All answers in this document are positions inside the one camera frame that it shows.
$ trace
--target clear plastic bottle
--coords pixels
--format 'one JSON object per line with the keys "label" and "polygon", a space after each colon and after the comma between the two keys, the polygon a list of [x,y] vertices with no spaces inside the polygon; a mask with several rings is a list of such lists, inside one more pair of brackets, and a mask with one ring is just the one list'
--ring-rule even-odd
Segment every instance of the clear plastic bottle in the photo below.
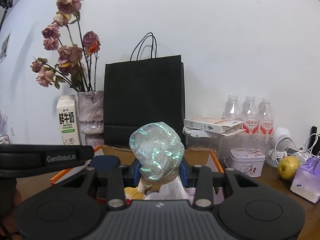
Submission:
{"label": "clear plastic bottle", "polygon": [[258,111],[254,101],[255,97],[246,96],[242,105],[241,121],[244,121],[243,129],[246,133],[258,133],[259,129],[259,119],[256,117]]}
{"label": "clear plastic bottle", "polygon": [[222,119],[240,120],[240,108],[238,106],[238,96],[228,95],[228,101],[224,107]]}
{"label": "clear plastic bottle", "polygon": [[256,118],[259,119],[259,133],[271,134],[275,118],[271,109],[270,99],[262,98]]}

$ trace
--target shopping bag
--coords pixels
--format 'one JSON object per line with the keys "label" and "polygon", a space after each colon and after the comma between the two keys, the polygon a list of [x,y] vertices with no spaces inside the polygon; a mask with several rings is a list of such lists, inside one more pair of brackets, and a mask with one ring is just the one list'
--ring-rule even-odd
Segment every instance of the shopping bag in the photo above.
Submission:
{"label": "shopping bag", "polygon": [[165,122],[184,143],[184,118],[185,90],[181,55],[106,64],[106,145],[128,147],[130,135],[151,122]]}

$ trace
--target pink textured vase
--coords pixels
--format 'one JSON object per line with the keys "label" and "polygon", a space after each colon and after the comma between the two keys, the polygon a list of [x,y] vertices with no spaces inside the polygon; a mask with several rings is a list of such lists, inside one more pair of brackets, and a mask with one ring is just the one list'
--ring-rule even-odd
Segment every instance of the pink textured vase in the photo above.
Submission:
{"label": "pink textured vase", "polygon": [[86,145],[103,145],[103,91],[79,92],[78,110],[79,131],[86,135]]}

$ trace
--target white logo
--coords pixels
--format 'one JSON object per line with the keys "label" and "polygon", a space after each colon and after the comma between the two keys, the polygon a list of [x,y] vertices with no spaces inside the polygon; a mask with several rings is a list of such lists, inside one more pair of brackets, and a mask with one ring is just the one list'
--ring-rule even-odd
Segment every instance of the white logo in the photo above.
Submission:
{"label": "white logo", "polygon": [[75,160],[76,159],[76,155],[73,154],[73,155],[58,155],[56,157],[50,157],[48,156],[47,157],[47,162],[49,163],[53,163],[53,162],[60,162],[60,161],[70,161],[70,160]]}
{"label": "white logo", "polygon": [[159,203],[156,204],[156,207],[157,207],[157,208],[162,208],[163,206],[164,206],[164,204],[161,203],[161,202],[159,202]]}

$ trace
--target yellow fruit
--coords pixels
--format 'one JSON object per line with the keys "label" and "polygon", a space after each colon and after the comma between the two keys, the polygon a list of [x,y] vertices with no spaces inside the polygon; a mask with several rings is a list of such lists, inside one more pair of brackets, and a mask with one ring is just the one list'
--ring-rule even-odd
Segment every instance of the yellow fruit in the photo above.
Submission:
{"label": "yellow fruit", "polygon": [[297,169],[300,166],[299,159],[294,156],[284,157],[278,166],[278,173],[282,177],[282,179],[290,180],[294,178]]}

